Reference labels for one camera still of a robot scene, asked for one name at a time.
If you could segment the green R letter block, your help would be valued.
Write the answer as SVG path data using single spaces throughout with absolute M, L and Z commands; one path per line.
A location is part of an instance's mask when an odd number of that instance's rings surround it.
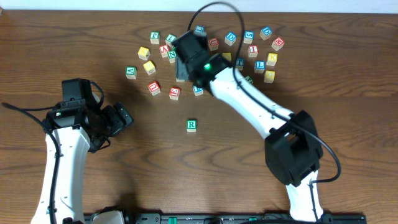
M 197 131 L 197 120 L 189 119 L 187 120 L 187 132 L 194 133 Z

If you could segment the green T letter block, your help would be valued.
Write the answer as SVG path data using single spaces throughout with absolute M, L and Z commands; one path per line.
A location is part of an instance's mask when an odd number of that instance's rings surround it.
M 243 58 L 237 58 L 236 59 L 236 68 L 241 71 L 244 68 L 244 59 Z

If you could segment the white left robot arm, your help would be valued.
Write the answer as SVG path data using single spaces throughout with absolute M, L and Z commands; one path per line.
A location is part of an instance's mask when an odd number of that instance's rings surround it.
M 82 195 L 86 157 L 108 147 L 109 139 L 133 122 L 120 103 L 100 106 L 93 97 L 71 99 L 47 113 L 45 175 L 32 223 L 85 222 Z

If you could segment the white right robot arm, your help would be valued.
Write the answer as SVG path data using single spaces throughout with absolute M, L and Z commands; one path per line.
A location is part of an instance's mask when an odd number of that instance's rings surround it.
M 172 42 L 189 80 L 230 105 L 264 139 L 266 165 L 286 186 L 290 216 L 297 221 L 319 221 L 323 209 L 316 181 L 323 151 L 312 117 L 273 102 L 230 61 L 220 54 L 210 55 L 206 41 L 205 34 L 188 31 Z

